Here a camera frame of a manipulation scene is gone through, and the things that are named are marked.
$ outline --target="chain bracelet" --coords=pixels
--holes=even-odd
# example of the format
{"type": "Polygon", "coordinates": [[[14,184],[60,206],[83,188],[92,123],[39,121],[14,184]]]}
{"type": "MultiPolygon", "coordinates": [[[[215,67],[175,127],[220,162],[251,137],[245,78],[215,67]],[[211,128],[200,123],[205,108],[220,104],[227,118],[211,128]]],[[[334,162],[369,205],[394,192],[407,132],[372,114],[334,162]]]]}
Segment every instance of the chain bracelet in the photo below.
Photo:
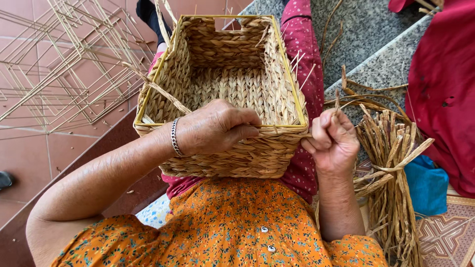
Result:
{"type": "Polygon", "coordinates": [[[176,119],[173,121],[173,124],[171,125],[171,144],[173,145],[173,149],[174,149],[175,152],[178,154],[178,156],[184,157],[185,154],[183,154],[183,153],[180,151],[180,148],[178,147],[178,143],[177,143],[177,137],[176,137],[177,122],[178,122],[178,119],[180,119],[180,118],[181,118],[181,117],[176,118],[176,119]]]}

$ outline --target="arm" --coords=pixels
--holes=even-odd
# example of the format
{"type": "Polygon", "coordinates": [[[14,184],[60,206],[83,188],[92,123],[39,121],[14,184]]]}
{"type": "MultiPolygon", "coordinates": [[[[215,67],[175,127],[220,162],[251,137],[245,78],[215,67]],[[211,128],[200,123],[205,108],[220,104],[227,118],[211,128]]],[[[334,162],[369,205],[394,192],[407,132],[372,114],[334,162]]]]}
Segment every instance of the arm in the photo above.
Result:
{"type": "MultiPolygon", "coordinates": [[[[247,123],[261,124],[257,113],[234,108],[225,100],[181,118],[177,143],[184,154],[215,153],[230,149],[259,131],[247,123]]],[[[49,266],[69,240],[132,184],[176,156],[171,144],[171,124],[104,154],[58,181],[38,200],[27,222],[27,240],[37,267],[49,266]]]]}
{"type": "Polygon", "coordinates": [[[319,222],[325,241],[344,235],[365,235],[353,190],[352,170],[360,143],[348,117],[329,109],[313,120],[312,137],[302,146],[313,156],[320,194],[319,222]]]}

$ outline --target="woven basket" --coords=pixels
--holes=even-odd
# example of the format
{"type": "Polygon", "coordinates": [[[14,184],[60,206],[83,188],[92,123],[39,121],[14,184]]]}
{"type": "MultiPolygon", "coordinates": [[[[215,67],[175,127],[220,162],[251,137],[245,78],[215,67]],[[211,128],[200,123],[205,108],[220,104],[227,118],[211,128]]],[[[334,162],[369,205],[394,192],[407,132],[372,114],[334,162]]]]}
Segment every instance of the woven basket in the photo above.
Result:
{"type": "Polygon", "coordinates": [[[140,136],[215,98],[254,109],[257,138],[215,154],[174,157],[169,176],[281,177],[308,130],[304,95],[290,73],[273,16],[181,16],[169,48],[140,91],[134,128],[140,136]],[[241,18],[240,30],[215,30],[213,18],[241,18]]]}

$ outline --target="yellow metal frame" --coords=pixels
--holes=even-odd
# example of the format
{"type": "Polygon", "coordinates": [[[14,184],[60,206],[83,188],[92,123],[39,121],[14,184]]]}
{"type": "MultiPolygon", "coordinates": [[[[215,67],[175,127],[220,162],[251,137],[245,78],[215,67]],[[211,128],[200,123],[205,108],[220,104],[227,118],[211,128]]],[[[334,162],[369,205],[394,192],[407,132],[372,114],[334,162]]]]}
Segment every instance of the yellow metal frame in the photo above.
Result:
{"type": "MultiPolygon", "coordinates": [[[[178,25],[181,24],[181,22],[183,21],[183,17],[194,17],[194,18],[259,18],[259,17],[268,17],[268,18],[271,18],[272,19],[272,25],[274,26],[274,33],[276,34],[276,36],[280,36],[279,32],[277,31],[277,25],[276,25],[276,20],[274,19],[274,16],[273,15],[267,15],[267,16],[256,16],[256,15],[243,15],[243,16],[236,16],[236,15],[201,15],[201,16],[197,16],[197,15],[181,15],[180,16],[180,19],[178,20],[178,25]]],[[[175,38],[175,32],[176,30],[173,31],[173,34],[170,38],[170,42],[173,41],[173,39],[175,38]]],[[[295,101],[295,106],[297,108],[297,115],[298,115],[298,118],[299,118],[299,122],[300,122],[300,125],[275,125],[275,124],[262,124],[262,125],[256,125],[256,127],[288,127],[288,128],[298,128],[298,127],[306,127],[307,126],[307,123],[305,122],[305,117],[304,117],[304,113],[302,111],[302,106],[298,100],[298,96],[297,96],[297,88],[295,87],[295,83],[293,82],[292,80],[292,77],[290,76],[290,68],[289,68],[289,65],[287,63],[287,60],[285,60],[285,53],[284,53],[284,48],[282,47],[282,42],[281,42],[281,39],[280,38],[277,38],[277,41],[279,43],[279,51],[280,51],[280,54],[282,56],[282,58],[284,59],[284,67],[285,67],[285,74],[287,75],[287,78],[288,80],[291,82],[290,84],[292,85],[292,95],[294,96],[294,101],[295,101]]],[[[153,82],[156,81],[157,79],[157,76],[159,74],[159,72],[162,70],[163,68],[163,64],[165,62],[165,58],[167,57],[168,55],[168,50],[169,48],[165,49],[165,52],[160,56],[160,58],[162,60],[160,60],[160,64],[158,65],[158,68],[157,68],[157,72],[155,72],[155,76],[153,77],[153,82]]],[[[143,100],[143,104],[142,104],[142,107],[140,108],[139,110],[139,113],[137,114],[136,118],[135,118],[135,122],[134,122],[134,125],[136,126],[162,126],[164,124],[146,124],[146,123],[142,123],[142,117],[143,117],[143,113],[145,112],[145,106],[147,105],[147,101],[150,97],[150,92],[153,90],[153,88],[149,88],[149,90],[147,91],[147,95],[145,96],[145,99],[143,100]]]]}

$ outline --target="woman's right hand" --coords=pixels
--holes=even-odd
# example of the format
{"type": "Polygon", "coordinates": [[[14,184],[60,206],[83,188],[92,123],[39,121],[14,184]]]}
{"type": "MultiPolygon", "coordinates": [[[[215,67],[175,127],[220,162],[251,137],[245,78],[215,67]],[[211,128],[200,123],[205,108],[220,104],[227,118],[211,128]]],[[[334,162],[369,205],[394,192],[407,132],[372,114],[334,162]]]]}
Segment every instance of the woman's right hand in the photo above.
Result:
{"type": "Polygon", "coordinates": [[[178,120],[178,147],[185,155],[225,151],[240,140],[258,136],[259,130],[251,125],[260,124],[255,110],[237,108],[224,99],[214,99],[178,120]]]}
{"type": "Polygon", "coordinates": [[[315,160],[320,179],[352,178],[360,142],[348,117],[335,108],[322,112],[313,120],[312,137],[302,139],[302,146],[315,160]]]}

